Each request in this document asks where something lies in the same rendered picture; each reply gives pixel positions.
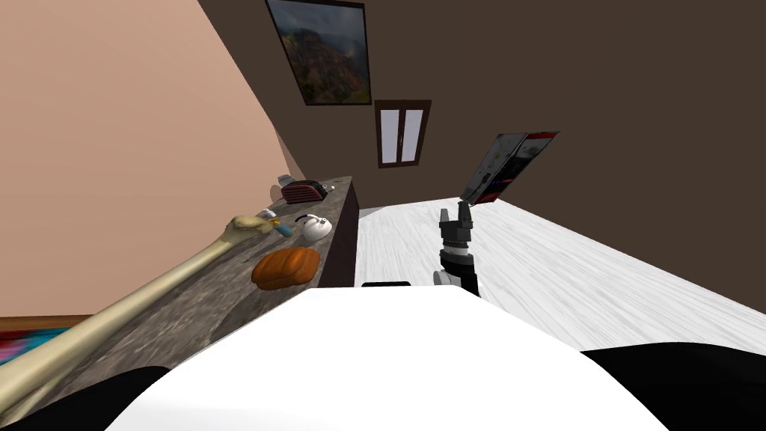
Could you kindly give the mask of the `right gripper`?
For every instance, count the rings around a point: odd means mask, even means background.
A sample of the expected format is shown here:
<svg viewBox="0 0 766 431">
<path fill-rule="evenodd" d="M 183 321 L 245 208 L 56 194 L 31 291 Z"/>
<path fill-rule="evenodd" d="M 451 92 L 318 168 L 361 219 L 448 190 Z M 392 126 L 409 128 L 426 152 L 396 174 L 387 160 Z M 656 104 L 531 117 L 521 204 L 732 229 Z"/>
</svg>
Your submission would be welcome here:
<svg viewBox="0 0 766 431">
<path fill-rule="evenodd" d="M 459 202 L 458 220 L 450 219 L 447 208 L 441 209 L 438 225 L 445 242 L 470 242 L 473 229 L 471 205 L 467 201 Z"/>
</svg>

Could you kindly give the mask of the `dark-framed window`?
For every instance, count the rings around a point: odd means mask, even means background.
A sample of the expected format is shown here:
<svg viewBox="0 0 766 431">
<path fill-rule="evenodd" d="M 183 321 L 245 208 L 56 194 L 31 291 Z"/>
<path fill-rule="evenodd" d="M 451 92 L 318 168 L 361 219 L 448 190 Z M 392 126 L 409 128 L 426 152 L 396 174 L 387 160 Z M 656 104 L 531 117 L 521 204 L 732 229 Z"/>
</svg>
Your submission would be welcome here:
<svg viewBox="0 0 766 431">
<path fill-rule="evenodd" d="M 417 166 L 425 140 L 431 100 L 375 100 L 378 166 Z"/>
</svg>

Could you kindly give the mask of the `white kettle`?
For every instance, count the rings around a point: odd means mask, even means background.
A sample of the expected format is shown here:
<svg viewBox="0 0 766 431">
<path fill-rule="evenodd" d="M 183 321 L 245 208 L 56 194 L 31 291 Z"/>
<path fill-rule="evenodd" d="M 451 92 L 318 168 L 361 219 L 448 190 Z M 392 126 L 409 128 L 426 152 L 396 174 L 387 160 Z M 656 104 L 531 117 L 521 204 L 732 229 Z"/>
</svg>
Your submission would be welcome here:
<svg viewBox="0 0 766 431">
<path fill-rule="evenodd" d="M 295 223 L 301 225 L 301 236 L 309 242 L 316 242 L 326 237 L 333 227 L 327 218 L 313 214 L 300 215 L 295 219 Z"/>
</svg>

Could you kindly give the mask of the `dark red toaster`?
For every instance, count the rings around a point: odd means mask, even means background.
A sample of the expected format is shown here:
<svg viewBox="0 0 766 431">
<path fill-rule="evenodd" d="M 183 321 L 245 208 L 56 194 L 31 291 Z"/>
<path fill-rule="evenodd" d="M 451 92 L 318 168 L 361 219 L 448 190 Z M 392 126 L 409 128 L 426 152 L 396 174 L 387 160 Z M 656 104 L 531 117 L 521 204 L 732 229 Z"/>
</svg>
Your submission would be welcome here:
<svg viewBox="0 0 766 431">
<path fill-rule="evenodd" d="M 283 186 L 281 194 L 287 204 L 302 204 L 323 201 L 328 191 L 315 180 L 297 180 Z"/>
</svg>

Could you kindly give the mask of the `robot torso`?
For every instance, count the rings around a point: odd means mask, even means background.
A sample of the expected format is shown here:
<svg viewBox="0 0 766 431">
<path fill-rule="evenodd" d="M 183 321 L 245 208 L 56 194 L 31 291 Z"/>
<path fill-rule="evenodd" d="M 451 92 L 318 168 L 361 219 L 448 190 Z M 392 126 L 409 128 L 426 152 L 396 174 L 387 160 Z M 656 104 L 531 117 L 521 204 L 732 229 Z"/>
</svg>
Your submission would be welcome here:
<svg viewBox="0 0 766 431">
<path fill-rule="evenodd" d="M 594 361 L 452 286 L 310 289 L 106 431 L 667 431 Z"/>
</svg>

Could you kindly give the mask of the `orange-brown bread loaf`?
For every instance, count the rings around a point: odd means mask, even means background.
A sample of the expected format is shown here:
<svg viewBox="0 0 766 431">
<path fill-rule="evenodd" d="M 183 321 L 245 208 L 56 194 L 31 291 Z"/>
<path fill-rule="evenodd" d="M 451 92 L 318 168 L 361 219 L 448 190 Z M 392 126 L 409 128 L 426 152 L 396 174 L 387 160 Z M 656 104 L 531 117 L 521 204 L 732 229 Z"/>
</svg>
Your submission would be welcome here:
<svg viewBox="0 0 766 431">
<path fill-rule="evenodd" d="M 316 274 L 320 254 L 311 248 L 296 247 L 263 256 L 251 273 L 251 282 L 265 291 L 306 284 Z"/>
</svg>

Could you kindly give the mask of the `framed mountain landscape picture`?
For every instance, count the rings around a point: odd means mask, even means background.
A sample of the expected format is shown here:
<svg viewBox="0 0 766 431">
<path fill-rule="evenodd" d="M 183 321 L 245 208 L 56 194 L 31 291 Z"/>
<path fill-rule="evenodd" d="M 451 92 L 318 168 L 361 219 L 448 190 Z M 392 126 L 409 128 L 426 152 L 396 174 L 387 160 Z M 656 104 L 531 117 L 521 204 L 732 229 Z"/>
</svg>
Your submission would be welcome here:
<svg viewBox="0 0 766 431">
<path fill-rule="evenodd" d="M 309 106 L 369 106 L 364 4 L 265 0 L 301 98 Z"/>
</svg>

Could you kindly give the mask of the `long beige bone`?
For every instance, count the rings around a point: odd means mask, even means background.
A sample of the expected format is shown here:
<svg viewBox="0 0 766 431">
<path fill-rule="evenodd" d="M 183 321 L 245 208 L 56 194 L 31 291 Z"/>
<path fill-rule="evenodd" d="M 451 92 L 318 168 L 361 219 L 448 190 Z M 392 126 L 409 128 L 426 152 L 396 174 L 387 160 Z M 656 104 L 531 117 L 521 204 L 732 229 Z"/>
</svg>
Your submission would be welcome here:
<svg viewBox="0 0 766 431">
<path fill-rule="evenodd" d="M 58 383 L 118 330 L 234 246 L 272 230 L 256 216 L 238 215 L 212 244 L 52 340 L 0 366 L 0 427 L 25 417 Z"/>
</svg>

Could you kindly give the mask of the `colourful striped rug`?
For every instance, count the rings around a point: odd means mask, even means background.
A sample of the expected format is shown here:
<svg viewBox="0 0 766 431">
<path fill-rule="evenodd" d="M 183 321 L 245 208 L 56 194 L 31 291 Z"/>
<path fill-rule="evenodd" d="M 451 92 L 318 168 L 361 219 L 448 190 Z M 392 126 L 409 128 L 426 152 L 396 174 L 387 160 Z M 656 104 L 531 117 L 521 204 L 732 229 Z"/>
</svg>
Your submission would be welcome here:
<svg viewBox="0 0 766 431">
<path fill-rule="evenodd" d="M 0 331 L 0 366 L 50 341 L 68 328 Z"/>
</svg>

